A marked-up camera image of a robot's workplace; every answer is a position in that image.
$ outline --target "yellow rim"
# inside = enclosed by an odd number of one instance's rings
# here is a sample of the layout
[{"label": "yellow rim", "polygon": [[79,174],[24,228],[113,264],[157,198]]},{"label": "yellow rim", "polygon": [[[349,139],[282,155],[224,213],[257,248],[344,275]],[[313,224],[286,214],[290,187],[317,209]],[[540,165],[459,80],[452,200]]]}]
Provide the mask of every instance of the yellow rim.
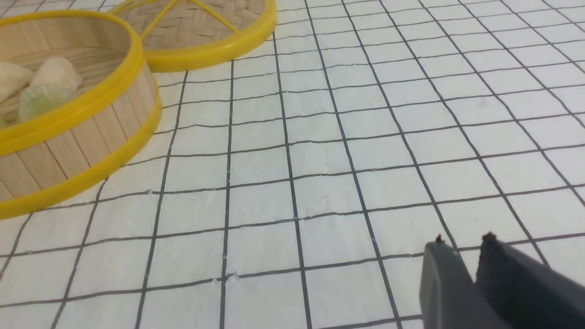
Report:
[{"label": "yellow rim", "polygon": [[[135,8],[139,4],[153,1],[146,0],[135,3],[135,0],[126,0],[109,12],[116,14]],[[254,50],[270,37],[275,28],[276,2],[275,0],[264,0],[264,11],[260,17],[247,29],[238,31],[232,36],[189,48],[145,50],[144,55],[152,72],[195,70],[224,63]]]},{"label": "yellow rim", "polygon": [[109,20],[123,27],[130,36],[126,58],[110,76],[75,100],[31,121],[0,130],[0,156],[29,148],[79,125],[118,99],[138,78],[144,63],[142,42],[130,24],[116,16],[94,11],[48,11],[0,19],[0,26],[72,16]]},{"label": "yellow rim", "polygon": [[96,185],[140,151],[154,134],[162,116],[162,102],[157,87],[156,102],[152,112],[140,129],[119,149],[83,173],[49,189],[0,203],[0,220],[16,217],[50,207],[65,201]]}]

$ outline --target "grid paper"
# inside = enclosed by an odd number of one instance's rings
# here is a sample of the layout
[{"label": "grid paper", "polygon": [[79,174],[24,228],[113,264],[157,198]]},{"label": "grid paper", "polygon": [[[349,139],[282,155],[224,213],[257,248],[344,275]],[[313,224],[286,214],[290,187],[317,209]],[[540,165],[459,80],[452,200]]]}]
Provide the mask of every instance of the grid paper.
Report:
[{"label": "grid paper", "polygon": [[248,55],[157,74],[125,167],[0,221],[0,327],[422,328],[438,234],[472,276],[493,231],[585,284],[582,2],[277,5]]}]

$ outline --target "black grid line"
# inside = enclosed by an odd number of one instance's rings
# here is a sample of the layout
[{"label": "black grid line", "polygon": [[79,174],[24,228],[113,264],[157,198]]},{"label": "black grid line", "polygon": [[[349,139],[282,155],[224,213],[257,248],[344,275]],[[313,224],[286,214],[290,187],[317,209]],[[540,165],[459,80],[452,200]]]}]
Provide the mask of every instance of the black grid line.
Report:
[{"label": "black grid line", "polygon": [[[228,236],[229,236],[229,196],[230,196],[230,177],[231,177],[231,165],[232,165],[232,126],[231,123],[233,121],[233,67],[234,62],[231,61],[231,76],[232,80],[230,82],[230,92],[229,92],[229,123],[230,126],[228,128],[228,165],[226,170],[226,182],[225,182],[225,223],[223,225],[223,252],[222,252],[222,266],[221,266],[221,276],[226,277],[226,269],[228,267]],[[225,307],[226,307],[226,281],[222,280],[221,282],[221,300],[220,300],[220,308],[219,308],[219,329],[225,328]]]},{"label": "black grid line", "polygon": [[[189,74],[188,72],[185,72],[185,77],[184,77],[184,80],[185,81],[187,80],[188,74]],[[167,183],[168,165],[171,162],[170,155],[171,155],[171,150],[172,150],[172,147],[173,147],[173,142],[175,140],[175,136],[177,135],[177,127],[178,127],[178,124],[179,124],[179,119],[181,117],[181,100],[183,99],[184,93],[185,93],[185,87],[183,85],[183,89],[181,90],[181,95],[180,95],[180,98],[179,98],[179,106],[178,106],[178,109],[177,109],[177,120],[175,122],[175,131],[173,132],[173,135],[171,137],[171,142],[169,144],[168,152],[167,152],[167,159],[166,159],[165,164],[164,164],[163,179],[162,179],[162,182],[161,182],[161,185],[160,185],[160,190],[162,192],[164,192],[165,185]],[[142,320],[142,311],[144,309],[144,300],[146,298],[146,291],[147,291],[147,288],[148,288],[148,279],[149,279],[149,275],[150,275],[150,268],[152,267],[152,259],[153,259],[153,256],[154,256],[154,246],[155,246],[155,243],[156,243],[157,232],[159,230],[160,210],[161,210],[161,206],[162,206],[162,203],[163,203],[163,196],[164,196],[164,193],[161,193],[159,195],[159,202],[158,202],[158,205],[157,205],[157,208],[156,208],[156,215],[154,217],[154,228],[153,228],[153,233],[152,233],[152,241],[150,243],[150,251],[149,251],[149,255],[148,255],[148,261],[146,263],[146,271],[144,273],[144,282],[142,283],[142,290],[141,290],[142,293],[140,295],[140,304],[138,306],[138,312],[137,312],[137,316],[136,316],[136,325],[135,325],[135,328],[136,329],[139,329],[140,328],[140,322]]]},{"label": "black grid line", "polygon": [[[290,143],[288,142],[288,128],[287,128],[287,117],[284,110],[284,97],[283,97],[283,85],[280,80],[280,65],[278,64],[278,48],[276,45],[276,38],[274,33],[272,33],[272,41],[274,45],[274,62],[276,65],[276,75],[278,78],[278,94],[280,96],[280,111],[283,115],[283,134],[284,134],[284,144],[287,151],[287,166],[288,166],[288,179],[290,181],[291,186],[291,202],[292,202],[292,214],[294,218],[298,218],[298,208],[297,208],[297,194],[294,188],[294,175],[293,175],[293,164],[291,162],[291,152],[290,152]],[[307,321],[307,329],[312,329],[313,324],[311,322],[311,308],[309,306],[309,294],[307,288],[307,276],[305,275],[305,259],[302,251],[302,239],[301,239],[301,228],[299,226],[298,220],[294,221],[295,226],[295,233],[297,236],[297,249],[298,249],[298,263],[300,273],[301,273],[301,286],[302,286],[302,296],[305,303],[305,318]]]},{"label": "black grid line", "polygon": [[[558,240],[563,240],[563,239],[572,239],[572,238],[581,238],[581,237],[585,237],[585,233],[565,234],[565,235],[558,235],[558,236],[554,236],[554,237],[535,238],[535,241],[536,242],[558,241]],[[509,246],[514,246],[514,245],[528,244],[529,241],[527,239],[523,239],[523,240],[503,242],[503,243],[506,245],[509,245]],[[471,246],[471,247],[464,247],[464,248],[457,248],[457,249],[454,248],[453,250],[455,250],[456,252],[478,251],[478,250],[480,250],[480,248],[481,248],[481,246]],[[420,252],[420,253],[401,253],[401,254],[382,256],[381,259],[383,261],[386,261],[389,259],[419,258],[419,257],[423,257],[423,255],[424,254],[422,252]],[[345,266],[352,266],[352,265],[364,264],[364,263],[369,263],[369,262],[378,262],[378,258],[366,258],[366,259],[361,259],[358,261],[332,263],[332,264],[327,264],[327,265],[307,266],[305,268],[305,270],[311,271],[311,270],[321,270],[321,269],[330,269],[330,268],[342,268]],[[247,279],[247,278],[253,278],[253,277],[263,277],[263,276],[279,275],[279,274],[285,274],[285,273],[295,273],[295,272],[299,272],[300,270],[301,270],[300,268],[271,270],[271,271],[265,271],[265,272],[244,274],[244,275],[240,275],[239,277],[241,279]],[[224,277],[215,277],[215,278],[210,278],[210,279],[197,280],[194,282],[179,283],[179,284],[166,285],[166,286],[148,287],[146,289],[146,291],[150,292],[150,291],[158,291],[158,290],[179,289],[179,288],[183,288],[183,287],[193,287],[193,286],[203,285],[206,283],[211,283],[213,281],[218,281],[218,282],[226,281],[230,278],[231,278],[231,275],[227,275]],[[107,296],[107,295],[115,295],[115,294],[134,294],[134,293],[139,293],[141,291],[142,291],[142,289],[110,290],[110,291],[91,293],[91,294],[75,296],[75,297],[67,297],[65,299],[23,301],[23,302],[17,302],[17,303],[2,304],[2,305],[0,305],[0,309],[4,309],[7,307],[24,306],[24,305],[34,305],[34,304],[66,303],[69,301],[85,300],[85,299],[91,299],[91,298],[99,297],[99,296]],[[409,317],[398,317],[397,319],[403,319],[403,318],[409,318]]]},{"label": "black grid line", "polygon": [[311,22],[311,29],[313,31],[313,37],[315,39],[317,51],[319,52],[319,57],[321,59],[321,65],[323,67],[325,82],[326,82],[327,88],[329,90],[329,95],[331,96],[331,103],[333,105],[333,109],[335,110],[335,116],[336,116],[337,123],[339,126],[339,132],[341,133],[341,136],[343,139],[343,145],[345,147],[345,153],[347,154],[347,160],[349,162],[349,166],[352,169],[352,176],[353,176],[353,181],[354,181],[356,189],[357,189],[357,196],[359,198],[360,205],[362,207],[364,219],[366,221],[367,229],[368,229],[368,232],[370,234],[371,241],[372,241],[372,246],[374,247],[374,252],[376,253],[376,259],[378,260],[378,265],[380,267],[380,272],[382,274],[382,280],[384,282],[384,285],[386,287],[386,292],[388,294],[388,301],[390,302],[390,307],[392,309],[393,316],[394,316],[394,318],[397,319],[396,325],[398,326],[398,329],[402,329],[402,323],[400,322],[400,320],[398,320],[399,315],[398,315],[398,308],[396,306],[396,301],[394,300],[394,295],[392,294],[392,288],[390,287],[390,282],[388,281],[388,275],[386,274],[386,267],[384,266],[384,262],[381,258],[381,255],[380,255],[380,248],[378,247],[378,243],[376,242],[376,236],[374,234],[374,229],[371,226],[370,217],[368,215],[366,203],[364,201],[364,197],[363,197],[363,193],[362,193],[362,188],[360,187],[360,182],[359,182],[359,179],[357,178],[357,173],[354,170],[352,155],[349,151],[349,145],[347,144],[347,139],[345,136],[345,132],[343,130],[343,124],[341,122],[341,117],[340,117],[339,111],[337,109],[335,97],[333,96],[333,89],[331,88],[331,83],[329,82],[329,76],[327,75],[327,69],[325,68],[325,59],[323,57],[323,53],[321,52],[321,48],[319,47],[319,40],[317,38],[317,33],[315,32],[315,26],[313,24],[313,21],[311,20],[311,10],[309,9],[309,5],[308,5],[307,0],[304,0],[304,1],[305,1],[305,6],[307,7],[307,15],[308,15],[309,20]]},{"label": "black grid line", "polygon": [[79,261],[81,259],[81,254],[83,253],[83,245],[87,241],[87,236],[90,234],[91,223],[94,221],[95,210],[98,208],[98,200],[99,195],[102,193],[102,189],[104,185],[108,182],[108,179],[105,179],[99,187],[97,194],[95,195],[95,203],[94,206],[91,208],[90,218],[87,221],[87,227],[85,228],[85,233],[83,235],[83,239],[81,240],[82,247],[79,248],[77,252],[77,256],[75,257],[75,263],[73,264],[73,269],[71,270],[71,275],[69,276],[69,281],[67,282],[67,287],[65,289],[65,295],[63,296],[63,301],[59,306],[59,310],[57,314],[55,314],[55,318],[53,319],[53,323],[51,325],[51,329],[55,329],[57,327],[57,323],[59,323],[59,319],[61,318],[61,314],[63,313],[63,309],[65,309],[65,305],[67,304],[67,298],[69,297],[69,292],[71,291],[71,285],[73,284],[73,279],[75,278],[75,273],[77,272],[77,265],[79,265]]}]

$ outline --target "grid square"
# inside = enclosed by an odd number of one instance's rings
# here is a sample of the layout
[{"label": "grid square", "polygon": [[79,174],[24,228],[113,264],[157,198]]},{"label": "grid square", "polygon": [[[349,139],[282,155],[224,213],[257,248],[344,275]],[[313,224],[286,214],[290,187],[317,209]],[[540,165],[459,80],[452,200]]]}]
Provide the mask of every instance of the grid square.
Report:
[{"label": "grid square", "polygon": [[377,85],[333,90],[333,98],[339,112],[387,106],[384,95]]},{"label": "grid square", "polygon": [[180,285],[220,277],[222,253],[223,232],[158,238],[154,245],[148,285]]},{"label": "grid square", "polygon": [[0,281],[0,304],[63,298],[77,252],[69,249],[12,258]]},{"label": "grid square", "polygon": [[311,35],[308,36],[276,39],[276,47],[279,58],[281,54],[288,54],[293,52],[310,52],[311,50],[317,50],[315,37],[312,35],[312,33],[310,34]]},{"label": "grid square", "polygon": [[280,106],[279,95],[271,95],[261,98],[250,98],[248,100],[233,101],[232,103],[233,126],[246,122],[267,121],[282,117],[283,112],[282,107]]},{"label": "grid square", "polygon": [[0,221],[0,255],[8,255],[12,252],[18,231],[27,218],[28,215],[23,215],[11,218],[9,221]]},{"label": "grid square", "polygon": [[429,39],[445,35],[436,22],[402,25],[399,26],[398,29],[404,36],[405,40]]},{"label": "grid square", "polygon": [[422,58],[419,61],[431,78],[473,72],[465,58],[459,54]]},{"label": "grid square", "polygon": [[382,28],[382,29],[373,29],[373,30],[361,30],[357,31],[357,34],[360,37],[360,40],[365,46],[373,45],[373,44],[385,44],[385,43],[397,43],[402,42],[402,37],[398,33],[398,30],[394,27],[392,28]]},{"label": "grid square", "polygon": [[392,314],[377,262],[310,270],[306,276],[315,327],[363,323]]},{"label": "grid square", "polygon": [[443,98],[491,95],[491,91],[477,74],[434,78],[433,83]]},{"label": "grid square", "polygon": [[567,87],[567,88],[555,88],[552,90],[552,94],[557,96],[563,105],[572,113],[583,112],[583,104],[585,102],[585,87]]},{"label": "grid square", "polygon": [[585,143],[585,129],[569,116],[525,121],[522,126],[542,148]]},{"label": "grid square", "polygon": [[511,11],[499,1],[479,2],[477,4],[469,4],[466,7],[476,17],[511,13]]},{"label": "grid square", "polygon": [[294,177],[351,171],[342,142],[291,145],[290,157]]},{"label": "grid square", "polygon": [[294,216],[291,185],[288,181],[238,187],[230,189],[229,193],[231,226],[288,220]]},{"label": "grid square", "polygon": [[228,124],[229,124],[228,102],[203,102],[199,104],[181,105],[181,117],[179,120],[179,128],[192,125],[227,126]]},{"label": "grid square", "polygon": [[530,26],[535,28],[547,25],[569,23],[569,21],[554,9],[547,11],[525,12],[519,14]]},{"label": "grid square", "polygon": [[232,151],[270,148],[284,144],[282,120],[232,127]]},{"label": "grid square", "polygon": [[353,16],[350,20],[357,30],[389,28],[394,26],[386,13],[377,13],[367,16]]},{"label": "grid square", "polygon": [[521,67],[520,63],[506,50],[488,50],[486,52],[468,53],[465,57],[478,71],[502,70]]},{"label": "grid square", "polygon": [[570,184],[585,183],[585,148],[550,150],[546,155]]},{"label": "grid square", "polygon": [[319,114],[287,120],[288,142],[341,140],[335,114]]},{"label": "grid square", "polygon": [[327,69],[331,88],[375,84],[376,79],[368,65],[336,66]]},{"label": "grid square", "polygon": [[533,29],[494,32],[494,36],[507,48],[536,46],[548,42]]},{"label": "grid square", "polygon": [[479,21],[492,32],[514,30],[528,28],[529,26],[522,21],[516,14],[511,13],[509,15],[491,16],[479,18]]},{"label": "grid square", "polygon": [[230,184],[252,184],[288,178],[286,148],[232,154]]},{"label": "grid square", "polygon": [[517,119],[565,114],[563,105],[549,91],[527,91],[500,96]]},{"label": "grid square", "polygon": [[441,234],[446,236],[431,205],[368,213],[380,255],[415,255]]},{"label": "grid square", "polygon": [[398,315],[421,314],[418,293],[421,285],[422,257],[395,258],[384,261],[388,281],[398,308]]},{"label": "grid square", "polygon": [[314,176],[295,180],[298,216],[349,213],[362,209],[352,175]]},{"label": "grid square", "polygon": [[585,271],[578,265],[585,255],[585,237],[542,241],[538,246],[553,270],[585,285]]},{"label": "grid square", "polygon": [[142,288],[149,250],[149,239],[86,246],[69,296]]},{"label": "grid square", "polygon": [[549,88],[585,84],[585,73],[574,64],[531,67],[529,70]]},{"label": "grid square", "polygon": [[218,168],[228,167],[228,157],[173,157],[168,164],[165,191],[219,189],[225,187],[226,173]]},{"label": "grid square", "polygon": [[165,163],[165,159],[156,159],[134,164],[131,169],[121,168],[104,183],[99,197],[107,199],[148,190],[160,191]]},{"label": "grid square", "polygon": [[228,280],[225,298],[226,328],[294,329],[306,325],[298,272]]},{"label": "grid square", "polygon": [[361,48],[324,49],[321,53],[327,68],[340,65],[367,64],[366,56]]},{"label": "grid square", "polygon": [[372,63],[411,59],[412,53],[405,43],[390,43],[377,46],[366,46],[367,56]]},{"label": "grid square", "polygon": [[52,323],[61,303],[32,304],[0,309],[2,328],[43,328]]},{"label": "grid square", "polygon": [[564,55],[571,60],[585,60],[585,41],[573,41],[567,43],[556,44],[557,47]]},{"label": "grid square", "polygon": [[542,88],[541,84],[524,68],[481,73],[481,77],[496,94]]},{"label": "grid square", "polygon": [[561,52],[549,44],[510,49],[510,51],[525,66],[558,64],[566,63],[568,61]]},{"label": "grid square", "polygon": [[81,205],[34,213],[22,231],[16,252],[80,245],[92,209],[93,205]]},{"label": "grid square", "polygon": [[225,223],[225,201],[225,190],[165,194],[157,233],[165,235],[221,228]]},{"label": "grid square", "polygon": [[439,95],[429,81],[417,80],[383,85],[384,93],[390,105],[406,105],[438,101]]},{"label": "grid square", "polygon": [[474,97],[446,102],[462,125],[510,120],[508,110],[496,97]]},{"label": "grid square", "polygon": [[229,232],[227,257],[226,272],[239,275],[298,268],[295,225],[288,222],[233,229]]},{"label": "grid square", "polygon": [[425,74],[414,59],[374,64],[373,67],[381,83],[425,78]]},{"label": "grid square", "polygon": [[398,127],[387,108],[340,114],[347,138],[365,138],[398,133]]},{"label": "grid square", "polygon": [[585,208],[569,189],[511,196],[510,203],[534,238],[585,231]]},{"label": "grid square", "polygon": [[453,43],[447,37],[428,40],[409,41],[408,45],[417,57],[440,56],[458,53]]},{"label": "grid square", "polygon": [[504,193],[551,189],[565,183],[538,152],[484,159]]},{"label": "grid square", "polygon": [[274,56],[241,59],[233,62],[233,77],[235,79],[263,74],[272,74],[275,72],[276,62],[274,61]]},{"label": "grid square", "polygon": [[131,328],[136,324],[139,303],[139,293],[68,301],[57,328],[83,328],[88,324],[104,328]]},{"label": "grid square", "polygon": [[515,122],[464,128],[480,155],[535,150],[536,146]]},{"label": "grid square", "polygon": [[443,20],[440,22],[448,35],[484,33],[486,29],[475,18]]},{"label": "grid square", "polygon": [[[87,242],[90,243],[112,238],[147,237],[152,235],[158,202],[159,196],[152,194],[146,196],[127,196],[107,202],[100,202],[95,209]],[[89,218],[90,211],[91,207],[88,210],[87,218]],[[59,218],[61,222],[65,219],[65,216]]]},{"label": "grid square", "polygon": [[172,323],[177,328],[217,328],[220,300],[221,285],[218,282],[149,291],[144,298],[140,327],[158,329]]},{"label": "grid square", "polygon": [[315,89],[326,89],[325,74],[322,70],[293,73],[280,73],[283,91],[300,92]]},{"label": "grid square", "polygon": [[441,102],[394,108],[394,115],[404,132],[456,125],[451,113]]},{"label": "grid square", "polygon": [[471,14],[469,14],[467,9],[462,5],[449,7],[434,7],[429,8],[429,11],[436,20],[471,18]]},{"label": "grid square", "polygon": [[571,23],[536,28],[536,31],[540,33],[546,40],[552,43],[585,40],[585,32]]},{"label": "grid square", "polygon": [[439,209],[460,248],[481,245],[488,232],[503,242],[527,238],[503,198],[440,204]]},{"label": "grid square", "polygon": [[358,173],[368,210],[430,202],[415,168]]},{"label": "grid square", "polygon": [[478,160],[432,164],[422,166],[421,171],[436,201],[498,194]]},{"label": "grid square", "polygon": [[453,42],[464,53],[502,49],[502,45],[489,33],[452,36]]},{"label": "grid square", "polygon": [[351,32],[333,33],[330,35],[317,34],[317,41],[319,42],[320,49],[331,49],[331,48],[343,48],[343,47],[359,47],[360,42],[356,37],[356,33],[352,31],[351,25],[349,26]]},{"label": "grid square", "polygon": [[173,155],[221,154],[228,151],[228,127],[195,126],[180,129],[174,139]]},{"label": "grid square", "polygon": [[409,133],[406,139],[419,163],[475,157],[459,128]]},{"label": "grid square", "polygon": [[305,266],[376,257],[363,214],[312,218],[299,226]]},{"label": "grid square", "polygon": [[335,112],[331,94],[327,90],[310,91],[302,94],[288,92],[283,95],[283,100],[284,111],[289,118]]},{"label": "grid square", "polygon": [[355,170],[381,169],[412,164],[400,136],[356,139],[347,142]]},{"label": "grid square", "polygon": [[396,23],[396,25],[414,25],[419,23],[428,23],[433,21],[433,17],[429,15],[429,13],[424,9],[409,9],[409,10],[400,10],[396,11],[395,9],[390,10],[392,12],[392,19]]},{"label": "grid square", "polygon": [[279,54],[278,69],[281,74],[292,73],[298,70],[321,70],[323,69],[323,64],[317,51]]},{"label": "grid square", "polygon": [[347,17],[316,19],[313,20],[313,25],[317,35],[353,30],[352,23]]}]

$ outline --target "yellow spoke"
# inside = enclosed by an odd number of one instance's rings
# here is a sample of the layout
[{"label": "yellow spoke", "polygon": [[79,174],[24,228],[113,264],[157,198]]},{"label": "yellow spoke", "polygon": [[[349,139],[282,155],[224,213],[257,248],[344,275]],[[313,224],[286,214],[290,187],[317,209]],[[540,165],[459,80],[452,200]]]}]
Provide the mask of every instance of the yellow spoke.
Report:
[{"label": "yellow spoke", "polygon": [[231,25],[227,20],[225,20],[225,18],[219,16],[219,14],[216,13],[215,10],[211,9],[211,7],[209,7],[208,5],[203,4],[199,0],[191,0],[191,2],[198,5],[199,7],[203,8],[203,10],[205,10],[206,12],[211,14],[211,16],[215,17],[218,21],[220,21],[222,24],[224,24],[228,29],[232,30],[233,33],[238,32],[238,30],[236,28],[234,28],[233,25]]},{"label": "yellow spoke", "polygon": [[152,22],[144,29],[144,31],[140,35],[141,39],[144,39],[144,37],[150,33],[150,31],[154,28],[154,26],[157,25],[157,23],[163,18],[163,16],[168,12],[169,9],[171,9],[171,7],[176,2],[177,2],[177,0],[171,0],[171,2],[169,2],[168,5],[166,5],[163,8],[163,10],[158,15],[156,15],[156,17],[152,20]]}]

